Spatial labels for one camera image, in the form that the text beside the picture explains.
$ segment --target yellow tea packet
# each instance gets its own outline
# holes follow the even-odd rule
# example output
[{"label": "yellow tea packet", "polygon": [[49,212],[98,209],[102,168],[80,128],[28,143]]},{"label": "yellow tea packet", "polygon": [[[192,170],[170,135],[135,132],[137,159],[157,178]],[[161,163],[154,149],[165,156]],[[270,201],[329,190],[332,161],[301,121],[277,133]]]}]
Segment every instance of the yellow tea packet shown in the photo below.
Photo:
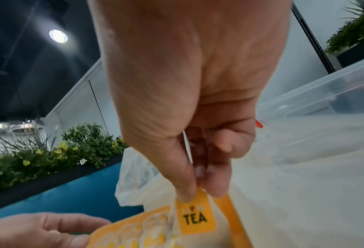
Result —
[{"label": "yellow tea packet", "polygon": [[190,203],[169,205],[104,226],[87,248],[252,248],[229,195],[198,190]]}]

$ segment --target dark ceiling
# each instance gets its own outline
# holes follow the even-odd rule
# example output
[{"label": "dark ceiling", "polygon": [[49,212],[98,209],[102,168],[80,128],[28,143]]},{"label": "dark ceiling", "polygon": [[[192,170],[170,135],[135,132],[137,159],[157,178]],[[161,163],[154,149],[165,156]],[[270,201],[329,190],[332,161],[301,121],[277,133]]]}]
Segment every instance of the dark ceiling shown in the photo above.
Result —
[{"label": "dark ceiling", "polygon": [[0,0],[0,120],[46,116],[99,57],[86,0]]}]

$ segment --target potted plant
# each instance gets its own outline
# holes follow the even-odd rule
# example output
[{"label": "potted plant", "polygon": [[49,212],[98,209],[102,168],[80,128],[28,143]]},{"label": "potted plant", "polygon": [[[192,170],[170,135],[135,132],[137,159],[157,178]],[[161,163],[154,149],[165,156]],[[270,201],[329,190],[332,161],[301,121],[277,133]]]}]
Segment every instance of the potted plant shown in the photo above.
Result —
[{"label": "potted plant", "polygon": [[353,7],[344,10],[354,14],[337,33],[326,42],[327,54],[338,54],[343,67],[364,59],[364,0],[352,2]]},{"label": "potted plant", "polygon": [[54,147],[55,136],[42,137],[38,128],[27,136],[0,136],[0,208],[115,165],[127,147],[95,123],[71,128],[62,139]]}]

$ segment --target planter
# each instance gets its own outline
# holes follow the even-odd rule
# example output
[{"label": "planter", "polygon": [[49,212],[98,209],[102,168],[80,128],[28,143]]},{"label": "planter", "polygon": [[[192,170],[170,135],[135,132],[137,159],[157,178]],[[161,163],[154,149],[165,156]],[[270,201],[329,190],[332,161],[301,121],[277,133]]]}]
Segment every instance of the planter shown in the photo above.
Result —
[{"label": "planter", "polygon": [[119,154],[111,157],[105,162],[105,166],[100,169],[97,169],[93,165],[82,165],[71,170],[62,171],[51,174],[47,177],[14,185],[9,189],[0,192],[0,208],[120,163],[122,162],[122,156],[122,154]]},{"label": "planter", "polygon": [[347,67],[364,59],[364,43],[356,45],[337,56],[342,67]]}]

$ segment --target hand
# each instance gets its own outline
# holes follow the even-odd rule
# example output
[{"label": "hand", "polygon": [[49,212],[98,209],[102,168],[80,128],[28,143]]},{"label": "hand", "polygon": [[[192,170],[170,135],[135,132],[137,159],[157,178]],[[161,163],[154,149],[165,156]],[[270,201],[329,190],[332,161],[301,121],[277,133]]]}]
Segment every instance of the hand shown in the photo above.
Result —
[{"label": "hand", "polygon": [[[89,0],[124,140],[190,201],[228,192],[282,54],[291,0]],[[185,130],[193,158],[183,144]]]},{"label": "hand", "polygon": [[0,248],[86,248],[88,235],[66,233],[93,232],[107,224],[84,214],[15,215],[0,219]]}]

